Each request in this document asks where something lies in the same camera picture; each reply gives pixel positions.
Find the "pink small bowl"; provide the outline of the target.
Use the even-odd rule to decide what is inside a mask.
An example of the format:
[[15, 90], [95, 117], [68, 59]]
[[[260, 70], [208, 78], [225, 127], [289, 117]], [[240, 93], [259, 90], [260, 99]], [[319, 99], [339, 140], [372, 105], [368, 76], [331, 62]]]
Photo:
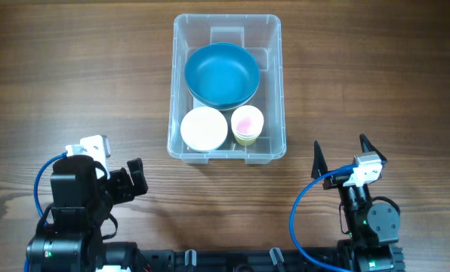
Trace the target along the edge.
[[180, 135], [190, 149], [206, 153], [218, 149], [227, 139], [228, 123], [220, 111], [197, 107], [184, 116]]

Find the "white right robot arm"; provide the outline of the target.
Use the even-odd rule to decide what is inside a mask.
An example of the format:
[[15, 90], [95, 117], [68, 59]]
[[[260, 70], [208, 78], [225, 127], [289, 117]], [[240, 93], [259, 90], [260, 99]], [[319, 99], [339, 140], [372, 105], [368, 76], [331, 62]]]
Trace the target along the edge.
[[353, 157], [354, 169], [324, 179], [325, 190], [336, 189], [339, 210], [350, 237], [337, 242], [337, 265], [354, 271], [404, 271], [399, 241], [400, 208], [385, 196], [372, 197], [368, 185], [381, 179], [387, 158], [369, 139], [359, 136], [362, 152]]

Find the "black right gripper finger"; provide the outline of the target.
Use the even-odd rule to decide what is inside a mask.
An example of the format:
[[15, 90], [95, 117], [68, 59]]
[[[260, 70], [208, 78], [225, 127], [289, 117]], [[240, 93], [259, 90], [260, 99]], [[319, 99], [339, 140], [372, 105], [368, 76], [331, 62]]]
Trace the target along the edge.
[[317, 179], [320, 176], [328, 172], [328, 166], [325, 161], [322, 149], [318, 141], [314, 141], [313, 144], [313, 167], [311, 172], [311, 178]]
[[382, 163], [387, 163], [387, 158], [370, 142], [365, 134], [359, 136], [361, 148], [363, 153], [376, 152]]

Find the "cream beige bowl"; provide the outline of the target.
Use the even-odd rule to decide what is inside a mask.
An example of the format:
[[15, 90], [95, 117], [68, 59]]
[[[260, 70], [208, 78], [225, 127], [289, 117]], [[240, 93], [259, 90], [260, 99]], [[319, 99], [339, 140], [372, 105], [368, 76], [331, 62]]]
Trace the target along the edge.
[[231, 107], [212, 107], [212, 106], [207, 106], [207, 105], [204, 105], [204, 104], [194, 104], [193, 109], [200, 108], [200, 107], [209, 107], [209, 108], [221, 111], [221, 112], [226, 112], [226, 111], [235, 110], [235, 109], [237, 109], [237, 108], [239, 108], [241, 106], [244, 106], [244, 104], [231, 106]]

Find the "cream plastic cup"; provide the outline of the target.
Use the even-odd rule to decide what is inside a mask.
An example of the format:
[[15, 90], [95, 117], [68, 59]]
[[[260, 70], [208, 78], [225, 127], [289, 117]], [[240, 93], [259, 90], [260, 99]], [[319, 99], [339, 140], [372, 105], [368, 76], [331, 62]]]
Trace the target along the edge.
[[252, 139], [256, 139], [261, 134], [261, 131], [253, 134], [242, 134], [238, 131], [233, 131], [233, 135], [238, 141], [251, 141]]

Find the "dark blue bowl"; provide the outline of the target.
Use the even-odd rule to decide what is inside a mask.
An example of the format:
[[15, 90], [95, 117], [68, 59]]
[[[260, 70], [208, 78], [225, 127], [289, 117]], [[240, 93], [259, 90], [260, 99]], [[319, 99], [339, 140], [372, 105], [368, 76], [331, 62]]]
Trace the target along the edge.
[[187, 87], [212, 103], [232, 103], [260, 85], [260, 68], [253, 55], [231, 43], [206, 45], [195, 51], [184, 68]]
[[255, 90], [251, 95], [249, 95], [248, 97], [244, 98], [243, 100], [239, 100], [239, 101], [236, 101], [236, 102], [226, 103], [225, 104], [225, 103], [212, 103], [212, 102], [209, 102], [206, 99], [201, 98], [200, 96], [198, 96], [197, 93], [192, 91], [190, 88], [188, 88], [188, 91], [199, 103], [207, 105], [207, 106], [212, 106], [212, 107], [231, 107], [231, 106], [236, 106], [236, 105], [240, 105], [240, 104], [246, 104], [257, 93], [257, 90]]

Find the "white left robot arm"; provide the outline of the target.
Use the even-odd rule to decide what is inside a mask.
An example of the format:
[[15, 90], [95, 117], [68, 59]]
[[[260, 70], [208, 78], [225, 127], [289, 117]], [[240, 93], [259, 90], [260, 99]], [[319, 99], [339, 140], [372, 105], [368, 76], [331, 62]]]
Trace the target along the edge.
[[135, 242], [113, 242], [101, 232], [103, 222], [117, 222], [113, 206], [148, 191], [143, 163], [102, 178], [103, 164], [90, 156], [60, 154], [49, 161], [53, 202], [40, 209], [35, 235], [26, 248], [26, 271], [150, 271]]

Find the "pink plastic cup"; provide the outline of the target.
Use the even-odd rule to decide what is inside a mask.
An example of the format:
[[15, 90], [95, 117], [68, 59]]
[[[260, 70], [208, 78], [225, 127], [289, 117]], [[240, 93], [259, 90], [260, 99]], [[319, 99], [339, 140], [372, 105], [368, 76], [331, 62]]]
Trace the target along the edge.
[[264, 126], [264, 115], [252, 105], [244, 105], [237, 108], [231, 116], [232, 131], [242, 134], [253, 134], [262, 131]]

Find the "yellow plastic cup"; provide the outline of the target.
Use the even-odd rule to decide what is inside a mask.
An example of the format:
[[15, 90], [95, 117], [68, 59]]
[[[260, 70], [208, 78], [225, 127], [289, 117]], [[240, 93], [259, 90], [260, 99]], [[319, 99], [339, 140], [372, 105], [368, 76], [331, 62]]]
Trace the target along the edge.
[[236, 139], [237, 143], [242, 146], [249, 146], [252, 145], [258, 138], [258, 135], [254, 135], [253, 137], [244, 138], [241, 135], [235, 134], [234, 138]]

